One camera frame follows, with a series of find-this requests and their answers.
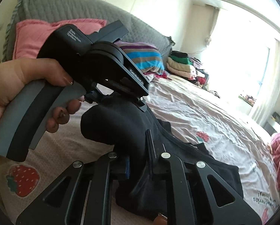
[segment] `fingernail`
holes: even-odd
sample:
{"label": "fingernail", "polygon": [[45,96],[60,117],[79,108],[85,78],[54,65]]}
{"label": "fingernail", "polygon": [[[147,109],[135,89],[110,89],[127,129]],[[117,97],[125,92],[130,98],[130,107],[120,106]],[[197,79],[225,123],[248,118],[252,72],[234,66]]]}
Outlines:
{"label": "fingernail", "polygon": [[66,116],[65,113],[63,113],[63,111],[61,110],[60,113],[59,113],[59,117],[58,118],[63,118],[65,116]]}
{"label": "fingernail", "polygon": [[70,82],[70,80],[68,80],[66,77],[63,78],[68,85],[73,85],[73,80]]}

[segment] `gray handle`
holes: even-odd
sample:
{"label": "gray handle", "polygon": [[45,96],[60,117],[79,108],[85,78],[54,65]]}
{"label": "gray handle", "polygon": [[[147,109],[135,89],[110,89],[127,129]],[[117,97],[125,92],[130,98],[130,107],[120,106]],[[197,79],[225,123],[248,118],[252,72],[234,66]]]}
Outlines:
{"label": "gray handle", "polygon": [[86,93],[74,82],[72,86],[52,86],[45,80],[27,84],[7,106],[0,119],[0,155],[22,162],[28,149],[35,149],[45,132],[46,121],[57,106]]}

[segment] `hand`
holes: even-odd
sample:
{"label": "hand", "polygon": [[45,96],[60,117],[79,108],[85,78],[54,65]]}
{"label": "hand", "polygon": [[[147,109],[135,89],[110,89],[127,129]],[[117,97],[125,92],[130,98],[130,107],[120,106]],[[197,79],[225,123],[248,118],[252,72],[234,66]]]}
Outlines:
{"label": "hand", "polygon": [[[16,59],[0,64],[0,119],[11,100],[32,80],[46,79],[56,86],[68,86],[73,79],[54,59],[39,58]],[[71,100],[67,108],[56,107],[52,118],[47,120],[46,130],[54,133],[59,124],[69,121],[69,114],[74,114],[80,108],[81,99]]]}

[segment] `red strawberry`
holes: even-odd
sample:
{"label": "red strawberry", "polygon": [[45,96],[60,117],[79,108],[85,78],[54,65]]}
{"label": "red strawberry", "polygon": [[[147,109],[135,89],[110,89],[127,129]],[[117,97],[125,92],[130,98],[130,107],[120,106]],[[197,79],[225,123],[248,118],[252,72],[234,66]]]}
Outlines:
{"label": "red strawberry", "polygon": [[10,190],[20,197],[25,197],[36,187],[40,175],[32,167],[17,165],[10,168],[6,178]]}

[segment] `round metal pin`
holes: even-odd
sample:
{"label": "round metal pin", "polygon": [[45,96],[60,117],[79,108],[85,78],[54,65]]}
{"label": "round metal pin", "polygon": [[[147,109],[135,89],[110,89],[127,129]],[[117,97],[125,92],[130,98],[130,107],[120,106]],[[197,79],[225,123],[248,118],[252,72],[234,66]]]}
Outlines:
{"label": "round metal pin", "polygon": [[82,162],[80,162],[80,161],[75,161],[72,165],[73,165],[73,167],[75,167],[75,168],[79,168],[79,167],[82,166]]}
{"label": "round metal pin", "polygon": [[202,161],[199,161],[196,163],[196,166],[199,167],[199,168],[204,168],[206,166],[206,164]]}
{"label": "round metal pin", "polygon": [[167,159],[167,158],[170,158],[171,155],[170,155],[168,152],[163,152],[163,153],[161,154],[161,157]]}
{"label": "round metal pin", "polygon": [[117,157],[117,153],[116,153],[116,152],[110,152],[110,153],[108,154],[108,157],[110,157],[110,158],[116,158],[116,157]]}

